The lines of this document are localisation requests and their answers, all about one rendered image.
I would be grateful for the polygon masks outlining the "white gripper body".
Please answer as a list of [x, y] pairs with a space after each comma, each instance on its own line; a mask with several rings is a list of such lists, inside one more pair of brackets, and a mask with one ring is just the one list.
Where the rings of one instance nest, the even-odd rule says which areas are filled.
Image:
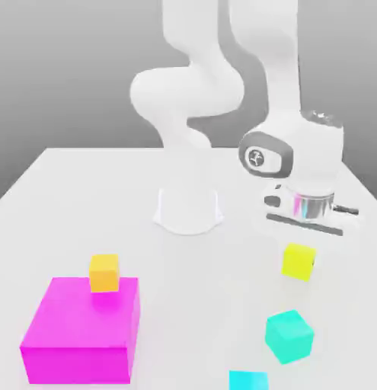
[[265, 232], [281, 241], [299, 244], [343, 244], [341, 229], [300, 222], [278, 213], [265, 213]]

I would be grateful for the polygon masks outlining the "small orange cube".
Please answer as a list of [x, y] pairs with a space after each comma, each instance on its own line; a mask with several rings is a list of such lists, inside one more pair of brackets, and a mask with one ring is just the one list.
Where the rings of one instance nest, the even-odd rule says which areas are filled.
[[93, 293], [116, 292], [120, 281], [118, 255], [93, 255], [89, 266], [89, 281]]

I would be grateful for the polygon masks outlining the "small teal cube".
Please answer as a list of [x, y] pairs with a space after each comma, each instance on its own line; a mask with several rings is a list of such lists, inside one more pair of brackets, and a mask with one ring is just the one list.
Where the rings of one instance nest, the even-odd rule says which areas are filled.
[[267, 319], [265, 343], [281, 364], [309, 356], [314, 337], [314, 330], [296, 310], [281, 312]]

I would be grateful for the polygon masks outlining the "large magenta box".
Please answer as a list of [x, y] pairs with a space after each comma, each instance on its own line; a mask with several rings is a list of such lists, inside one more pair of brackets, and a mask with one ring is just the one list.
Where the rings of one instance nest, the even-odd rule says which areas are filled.
[[129, 384], [140, 319], [139, 281], [92, 292], [86, 277], [54, 277], [20, 345], [31, 384]]

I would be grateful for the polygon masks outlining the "small yellow cube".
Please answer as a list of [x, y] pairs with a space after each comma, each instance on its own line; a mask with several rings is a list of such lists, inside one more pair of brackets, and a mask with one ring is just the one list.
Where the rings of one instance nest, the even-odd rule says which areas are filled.
[[282, 275], [309, 281], [317, 251], [309, 246], [289, 243], [283, 252]]

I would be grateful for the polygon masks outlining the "small cyan cube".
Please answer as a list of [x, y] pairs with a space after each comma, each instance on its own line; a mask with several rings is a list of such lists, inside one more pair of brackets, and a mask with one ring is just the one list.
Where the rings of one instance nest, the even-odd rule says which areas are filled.
[[228, 390], [269, 390], [266, 372], [231, 370], [228, 374]]

